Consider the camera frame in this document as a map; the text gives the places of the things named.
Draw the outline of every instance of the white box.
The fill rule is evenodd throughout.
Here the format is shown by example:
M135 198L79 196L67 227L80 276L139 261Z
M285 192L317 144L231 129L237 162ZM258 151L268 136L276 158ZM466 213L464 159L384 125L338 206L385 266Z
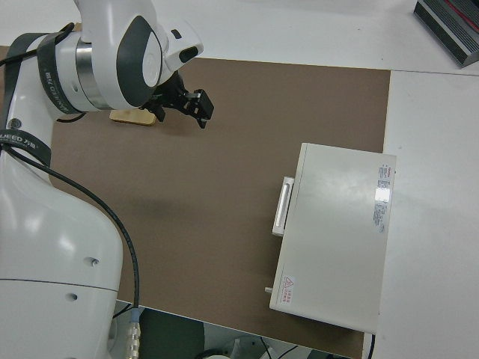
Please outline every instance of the white box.
M376 333L395 166L302 145L270 308Z

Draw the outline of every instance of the black strap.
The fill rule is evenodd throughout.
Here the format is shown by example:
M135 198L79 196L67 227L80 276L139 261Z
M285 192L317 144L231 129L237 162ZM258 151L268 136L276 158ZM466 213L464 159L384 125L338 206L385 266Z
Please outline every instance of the black strap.
M50 147L28 132L20 129L0 129L0 144L20 148L30 153L43 165L50 166L52 159Z
M58 76L57 60L55 54L55 38L60 33L48 34L37 48L38 70L43 89L50 101L64 114L78 114L77 110L68 101L63 92Z
M40 36L44 34L23 34L18 36L15 41L11 44L7 58L15 55L23 54L28 50L28 47ZM0 129L7 128L7 119L8 112L10 111L10 104L13 99L13 93L15 92L16 81L20 74L20 66L22 66L21 61L17 61L11 64L5 64L5 92L4 92L4 101L3 109L0 114Z

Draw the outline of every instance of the warning label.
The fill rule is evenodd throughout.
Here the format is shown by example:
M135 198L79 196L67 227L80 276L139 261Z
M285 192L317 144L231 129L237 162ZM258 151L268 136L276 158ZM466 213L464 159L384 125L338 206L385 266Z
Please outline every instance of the warning label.
M290 305L293 300L293 289L295 279L290 275L283 275L281 281L281 300L280 304Z

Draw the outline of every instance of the small screw hole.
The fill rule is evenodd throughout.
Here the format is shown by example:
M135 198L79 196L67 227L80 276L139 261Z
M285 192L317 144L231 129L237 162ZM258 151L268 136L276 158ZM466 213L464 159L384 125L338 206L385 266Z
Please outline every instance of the small screw hole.
M97 258L93 258L93 257L86 257L83 259L83 262L90 267L94 267L98 263L100 263L100 261Z
M65 295L65 298L68 301L75 301L78 299L78 296L75 293L68 293L67 295Z

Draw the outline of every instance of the red warning triangle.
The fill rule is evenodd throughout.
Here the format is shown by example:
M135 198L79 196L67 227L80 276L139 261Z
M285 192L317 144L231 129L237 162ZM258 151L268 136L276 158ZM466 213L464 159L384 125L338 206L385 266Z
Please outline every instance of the red warning triangle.
M294 282L289 277L284 277L284 288L294 285Z

